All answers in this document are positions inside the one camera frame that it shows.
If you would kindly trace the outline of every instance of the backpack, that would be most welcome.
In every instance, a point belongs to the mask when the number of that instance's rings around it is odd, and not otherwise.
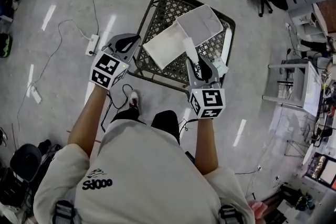
[[[12,38],[9,34],[0,34],[0,58],[6,58],[12,48]]]

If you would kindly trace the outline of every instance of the gray floor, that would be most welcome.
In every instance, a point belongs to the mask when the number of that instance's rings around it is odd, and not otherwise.
[[[136,32],[149,1],[95,0],[99,35]],[[224,82],[226,109],[222,117],[214,121],[219,162],[237,173],[252,172],[260,164],[262,171],[237,176],[249,199],[252,199],[251,193],[262,199],[276,190],[273,180],[277,175],[280,180],[286,180],[300,162],[300,159],[283,154],[286,140],[300,136],[304,114],[298,112],[296,115],[290,110],[285,113],[280,107],[275,110],[274,103],[261,99],[266,89],[277,91],[267,86],[267,82],[274,81],[278,75],[268,73],[267,65],[286,58],[286,48],[291,45],[285,22],[290,21],[286,12],[276,8],[273,14],[266,12],[259,18],[257,2],[252,0],[199,1],[236,22],[229,73]],[[56,5],[56,9],[43,31],[41,27],[50,5]],[[110,28],[108,22],[112,18],[115,21]],[[27,87],[30,65],[35,66],[33,80],[36,80],[60,42],[57,26],[65,19],[73,19],[88,36],[97,32],[92,0],[22,0],[15,13],[10,27],[14,37],[12,53],[9,58],[0,60],[0,126],[9,136],[8,146],[1,147],[0,156],[6,163],[14,151],[12,123],[19,145],[37,145],[46,138],[64,145],[67,130],[71,130],[84,105],[92,58],[85,55],[87,41],[72,23],[67,22],[60,27],[63,43],[37,83],[43,101],[37,104],[32,96],[25,99],[18,129],[17,111]],[[130,76],[123,82],[141,92],[142,117],[147,123],[156,113],[167,109],[174,110],[182,120],[190,107],[186,96],[175,90]],[[119,82],[112,89],[117,104],[124,100],[122,85]],[[115,109],[110,110],[106,122],[115,112]],[[233,147],[242,119],[246,120],[246,125],[238,144]],[[181,144],[185,150],[194,153],[196,125],[189,127],[183,132]],[[102,135],[100,130],[97,139]]]

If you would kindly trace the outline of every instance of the person's left arm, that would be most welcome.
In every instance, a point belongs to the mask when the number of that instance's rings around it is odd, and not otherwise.
[[[50,163],[34,198],[34,215],[38,223],[49,223],[56,203],[64,199],[89,169],[89,157],[107,92],[95,86],[69,135],[68,145],[57,152]]]

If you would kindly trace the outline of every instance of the desk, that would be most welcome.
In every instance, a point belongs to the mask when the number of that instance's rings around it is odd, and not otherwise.
[[[313,116],[317,115],[322,81],[311,62],[292,65],[269,65],[268,68],[294,68],[292,95],[289,99],[263,95],[262,99],[298,106]]]

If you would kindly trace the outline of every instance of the forearm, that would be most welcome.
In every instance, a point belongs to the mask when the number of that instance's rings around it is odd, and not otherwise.
[[[212,119],[198,120],[195,166],[202,175],[218,168]]]
[[[95,86],[69,135],[68,144],[79,145],[90,157],[108,90]]]

